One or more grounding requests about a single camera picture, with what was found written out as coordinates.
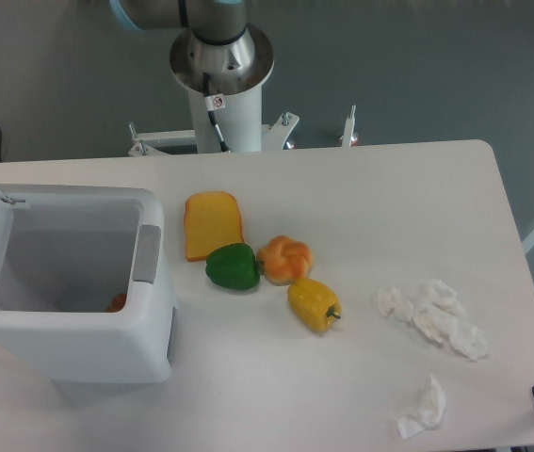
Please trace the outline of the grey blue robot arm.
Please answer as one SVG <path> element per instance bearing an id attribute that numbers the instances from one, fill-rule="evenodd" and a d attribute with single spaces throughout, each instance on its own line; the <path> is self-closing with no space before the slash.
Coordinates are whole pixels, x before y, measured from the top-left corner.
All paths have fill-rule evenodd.
<path id="1" fill-rule="evenodd" d="M 131 29 L 191 28 L 213 40 L 246 26 L 244 1 L 109 1 L 115 17 Z"/>

